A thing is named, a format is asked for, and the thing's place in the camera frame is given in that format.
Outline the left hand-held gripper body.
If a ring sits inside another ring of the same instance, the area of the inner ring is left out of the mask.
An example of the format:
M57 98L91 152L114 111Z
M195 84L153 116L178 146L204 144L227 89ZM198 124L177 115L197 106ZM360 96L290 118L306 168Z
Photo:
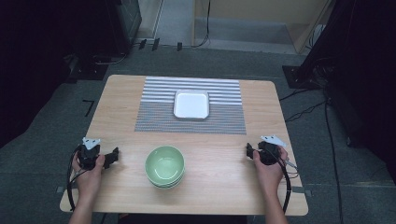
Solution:
M96 159L100 154L100 139L82 138L82 144L78 147L79 165L84 170L92 170Z

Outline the black stand base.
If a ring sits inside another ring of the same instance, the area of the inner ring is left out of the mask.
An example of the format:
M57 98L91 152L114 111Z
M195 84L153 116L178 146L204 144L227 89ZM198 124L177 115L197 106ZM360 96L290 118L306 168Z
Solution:
M291 89L319 90L322 88L313 77L313 74L307 73L300 66L283 65L282 70Z
M88 59L78 59L66 83L76 83L78 80L102 80L106 74L110 59L103 56L92 56Z

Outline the person's right hand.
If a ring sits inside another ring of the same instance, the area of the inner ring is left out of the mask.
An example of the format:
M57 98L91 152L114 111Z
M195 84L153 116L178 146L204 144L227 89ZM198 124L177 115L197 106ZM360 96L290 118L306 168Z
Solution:
M281 165L279 163L272 165L263 164L257 150L253 152L253 161L263 195L276 196L279 183L283 177Z

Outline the light wooden partition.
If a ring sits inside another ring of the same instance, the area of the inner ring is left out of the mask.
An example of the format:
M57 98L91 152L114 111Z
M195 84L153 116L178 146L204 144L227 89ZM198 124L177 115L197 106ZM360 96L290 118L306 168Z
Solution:
M285 23L292 44L302 53L318 24L335 0L192 0L192 15L216 19Z

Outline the person's left hand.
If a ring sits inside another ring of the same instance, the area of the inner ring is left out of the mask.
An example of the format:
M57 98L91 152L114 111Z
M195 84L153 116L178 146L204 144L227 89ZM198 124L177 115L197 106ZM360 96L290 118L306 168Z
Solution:
M100 154L96 159L94 168L90 171L84 171L77 178L79 198L96 197L101 185L104 163L105 156Z

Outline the dark curtain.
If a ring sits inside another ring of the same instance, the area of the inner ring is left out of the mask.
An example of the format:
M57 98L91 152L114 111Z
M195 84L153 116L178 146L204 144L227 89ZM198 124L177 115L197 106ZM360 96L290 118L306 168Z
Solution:
M104 12L105 0L0 0L0 148L93 56Z
M396 180L396 0L335 0L305 62L333 68L328 90L349 143L373 151Z

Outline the white square plate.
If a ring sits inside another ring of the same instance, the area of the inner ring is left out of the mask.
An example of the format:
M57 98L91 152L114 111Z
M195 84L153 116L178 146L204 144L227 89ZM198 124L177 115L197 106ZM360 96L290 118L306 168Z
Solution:
M174 99L174 115L179 119L206 119L209 95L206 91L179 90Z

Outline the dark cabinet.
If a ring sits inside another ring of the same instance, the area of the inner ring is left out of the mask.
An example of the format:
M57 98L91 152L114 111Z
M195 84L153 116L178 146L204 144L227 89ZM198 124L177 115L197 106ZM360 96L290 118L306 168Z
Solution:
M138 0L105 0L111 50L128 54L142 21Z

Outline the green ceramic bowl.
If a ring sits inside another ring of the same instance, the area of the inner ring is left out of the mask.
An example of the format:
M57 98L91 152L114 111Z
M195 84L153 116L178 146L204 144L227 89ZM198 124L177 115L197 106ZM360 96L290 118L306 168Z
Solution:
M147 176L159 175L164 178L184 175L184 156L176 147L157 147L148 154L145 171Z
M183 175L171 177L171 178L164 178L163 176L159 175L149 175L148 180L151 184L159 188L172 188L173 186L177 185L183 178Z
M156 182L150 182L153 186L155 186L156 188L160 188L160 189L171 189L175 186L177 186L180 183L180 180L171 182L171 183L156 183Z

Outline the grey striped placemat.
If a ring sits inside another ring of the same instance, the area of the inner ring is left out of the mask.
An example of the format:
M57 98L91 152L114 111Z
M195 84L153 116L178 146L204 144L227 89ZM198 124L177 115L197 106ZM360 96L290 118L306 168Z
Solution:
M179 119L174 115L179 90L206 91L206 119ZM147 77L134 129L137 132L211 133L245 135L246 125L237 80L192 77Z

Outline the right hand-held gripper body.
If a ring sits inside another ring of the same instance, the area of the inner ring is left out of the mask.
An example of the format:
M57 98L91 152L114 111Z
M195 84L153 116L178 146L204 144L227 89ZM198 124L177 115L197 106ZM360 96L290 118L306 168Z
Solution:
M279 147L285 147L286 144L276 135L264 135L262 141L258 144L261 162L265 165L277 163L280 158Z

